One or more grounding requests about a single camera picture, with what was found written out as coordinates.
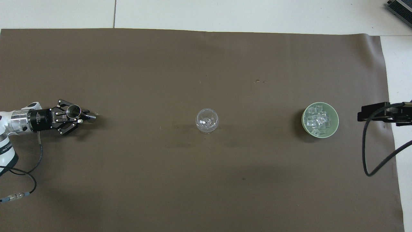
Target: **brown leather tablecloth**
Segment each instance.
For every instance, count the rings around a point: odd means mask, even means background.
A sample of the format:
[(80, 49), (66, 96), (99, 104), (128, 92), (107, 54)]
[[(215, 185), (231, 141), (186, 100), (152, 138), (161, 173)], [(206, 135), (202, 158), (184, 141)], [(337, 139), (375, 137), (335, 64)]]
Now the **brown leather tablecloth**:
[[(42, 133), (38, 188), (0, 205), (4, 231), (403, 231), (395, 160), (362, 168), (356, 113), (388, 101), (377, 36), (3, 29), (0, 86), (1, 111), (62, 98), (100, 116)], [(318, 101), (339, 114), (330, 138), (300, 122)], [(11, 141), (29, 170), (36, 135)], [(369, 169), (393, 149), (372, 123)], [(1, 197), (31, 187), (0, 178)]]

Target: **white table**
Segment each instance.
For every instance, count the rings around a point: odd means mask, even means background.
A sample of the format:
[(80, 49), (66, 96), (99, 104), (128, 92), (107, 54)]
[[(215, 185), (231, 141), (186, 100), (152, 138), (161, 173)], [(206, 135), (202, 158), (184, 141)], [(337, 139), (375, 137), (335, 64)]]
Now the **white table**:
[[(0, 0), (0, 28), (154, 28), (381, 36), (389, 99), (412, 99), (412, 28), (385, 0)], [(393, 127), (395, 146), (412, 127)], [(396, 156), (405, 231), (412, 232), (412, 147)]]

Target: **bowl of ice cubes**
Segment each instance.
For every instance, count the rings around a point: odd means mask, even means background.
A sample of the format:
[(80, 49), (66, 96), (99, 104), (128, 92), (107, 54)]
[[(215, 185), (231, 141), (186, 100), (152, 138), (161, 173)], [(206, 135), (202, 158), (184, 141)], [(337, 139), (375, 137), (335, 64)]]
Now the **bowl of ice cubes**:
[(310, 104), (302, 114), (302, 125), (306, 132), (316, 138), (333, 135), (339, 125), (336, 110), (324, 102)]

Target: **cable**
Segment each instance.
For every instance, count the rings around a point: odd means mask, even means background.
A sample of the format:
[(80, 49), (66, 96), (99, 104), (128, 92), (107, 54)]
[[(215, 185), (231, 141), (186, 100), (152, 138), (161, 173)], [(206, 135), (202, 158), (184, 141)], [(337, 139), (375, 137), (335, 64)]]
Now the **cable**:
[(7, 167), (7, 166), (0, 166), (0, 168), (11, 169), (11, 170), (15, 170), (15, 171), (18, 171), (18, 172), (23, 173), (23, 175), (28, 175), (28, 176), (33, 180), (33, 182), (34, 182), (34, 187), (33, 187), (33, 189), (32, 189), (29, 193), (33, 193), (34, 190), (36, 189), (36, 187), (37, 187), (36, 179), (35, 179), (34, 176), (32, 176), (30, 173), (28, 173), (28, 172), (26, 172), (26, 171), (23, 171), (23, 170), (20, 170), (20, 169), (18, 169), (18, 168), (11, 168), (11, 167)]
[[(42, 161), (43, 158), (43, 145), (42, 145), (42, 141), (40, 139), (40, 131), (37, 132), (37, 140), (39, 141), (39, 145), (40, 145), (40, 157), (39, 157), (39, 161), (37, 161), (36, 166), (34, 166), (34, 168), (32, 168), (30, 171), (28, 171), (27, 173), (31, 173), (33, 172), (40, 164), (40, 162)], [(15, 173), (12, 170), (10, 170), (11, 173), (15, 174), (15, 175), (24, 175), (24, 173)]]
[(369, 116), (369, 118), (366, 120), (365, 126), (363, 127), (363, 134), (362, 134), (362, 162), (363, 162), (363, 170), (365, 171), (365, 174), (367, 176), (373, 176), (377, 171), (379, 171), (379, 169), (381, 169), (381, 167), (383, 167), (383, 165), (385, 165), (395, 155), (397, 155), (399, 152), (401, 152), (405, 148), (412, 145), (412, 140), (411, 140), (411, 141), (405, 143), (404, 145), (400, 146), (398, 149), (396, 149), (391, 154), (389, 154), (384, 160), (382, 160), (382, 162), (371, 173), (368, 172), (368, 168), (366, 167), (366, 158), (365, 158), (365, 143), (366, 143), (366, 130), (368, 129), (369, 123), (380, 112), (382, 112), (382, 111), (384, 111), (388, 108), (391, 108), (391, 107), (402, 107), (402, 106), (405, 106), (405, 103), (401, 102), (401, 103), (395, 103), (395, 104), (391, 104), (391, 105), (381, 107), (381, 108), (377, 109), (375, 112), (373, 112)]

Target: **bowl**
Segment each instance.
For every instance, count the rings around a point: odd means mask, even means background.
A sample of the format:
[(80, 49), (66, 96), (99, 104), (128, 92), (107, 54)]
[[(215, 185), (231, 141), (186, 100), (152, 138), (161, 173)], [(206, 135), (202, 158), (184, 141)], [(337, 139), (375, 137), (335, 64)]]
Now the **bowl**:
[[(328, 119), (328, 121), (329, 121), (329, 128), (323, 129), (323, 134), (319, 134), (319, 135), (315, 135), (315, 134), (313, 134), (313, 133), (311, 132), (311, 131), (313, 130), (313, 128), (312, 128), (311, 126), (308, 126), (308, 125), (307, 125), (307, 122), (306, 122), (306, 120), (305, 120), (305, 115), (310, 115), (309, 112), (308, 112), (308, 109), (311, 108), (311, 107), (315, 107), (315, 108), (316, 108), (316, 105), (322, 106), (323, 112), (327, 112), (327, 115), (328, 115), (328, 118), (329, 118), (329, 119)], [(337, 130), (338, 126), (339, 126), (339, 117), (338, 117), (338, 115), (337, 115), (336, 110), (335, 110), (331, 105), (329, 105), (329, 104), (327, 104), (327, 103), (324, 103), (324, 102), (315, 102), (315, 103), (310, 104), (310, 105), (305, 109), (305, 111), (303, 111), (303, 114), (302, 114), (302, 126), (303, 126), (303, 128), (305, 129), (305, 131), (308, 132), (308, 134), (310, 134), (310, 135), (312, 135), (312, 136), (314, 136), (314, 137), (316, 137), (316, 138), (321, 138), (321, 139), (323, 139), (323, 138), (327, 138), (327, 137), (332, 136), (332, 135), (336, 132), (336, 130)]]

